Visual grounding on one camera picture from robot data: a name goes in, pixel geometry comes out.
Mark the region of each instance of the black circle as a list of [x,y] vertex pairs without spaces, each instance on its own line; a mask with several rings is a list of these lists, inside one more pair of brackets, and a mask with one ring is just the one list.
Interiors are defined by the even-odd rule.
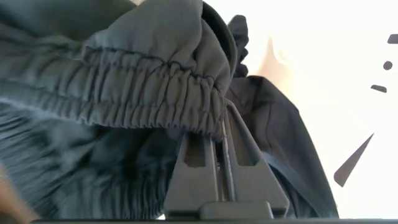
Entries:
[[392,68],[392,63],[390,61],[384,62],[383,68],[385,70],[390,70]]

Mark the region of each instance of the wrinkled fabric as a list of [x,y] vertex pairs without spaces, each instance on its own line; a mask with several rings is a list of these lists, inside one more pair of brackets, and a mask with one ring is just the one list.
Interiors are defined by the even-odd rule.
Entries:
[[287,216],[338,218],[330,186],[298,109],[266,78],[248,76],[241,64],[248,54],[246,18],[236,16],[228,27],[239,64],[226,97],[238,109],[288,196]]
[[4,0],[0,48],[0,160],[44,218],[156,218],[182,134],[221,138],[236,47],[202,1]]

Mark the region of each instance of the black marking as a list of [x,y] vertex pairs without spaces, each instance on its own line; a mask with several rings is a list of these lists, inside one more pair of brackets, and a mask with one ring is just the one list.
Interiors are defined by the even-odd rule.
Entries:
[[363,152],[371,141],[373,134],[362,143],[362,145],[341,165],[341,167],[335,172],[334,178],[338,185],[344,187],[347,182],[349,175],[351,175]]
[[380,91],[380,92],[383,92],[383,93],[387,93],[387,88],[384,87],[384,86],[372,85],[371,88],[373,90],[377,90],[377,91]]
[[390,61],[384,62],[383,68],[387,71],[390,70],[392,68],[392,63]]
[[398,44],[398,34],[391,34],[387,40],[389,44]]

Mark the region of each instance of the gray fabric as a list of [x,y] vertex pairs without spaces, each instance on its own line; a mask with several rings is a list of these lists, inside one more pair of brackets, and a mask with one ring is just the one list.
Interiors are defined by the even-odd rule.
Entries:
[[181,134],[221,137],[236,49],[219,15],[107,2],[0,2],[0,159],[46,218],[155,218]]

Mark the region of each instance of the white surface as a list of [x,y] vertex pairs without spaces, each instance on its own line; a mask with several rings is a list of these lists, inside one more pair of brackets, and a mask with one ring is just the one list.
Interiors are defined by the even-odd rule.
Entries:
[[[271,80],[298,106],[342,218],[398,218],[398,1],[207,0],[228,22],[247,17],[251,74],[267,74],[270,34],[289,74]],[[383,63],[393,67],[384,71]],[[291,83],[289,87],[281,83]],[[387,94],[370,86],[387,87]],[[372,134],[344,188],[333,180],[342,163]]]

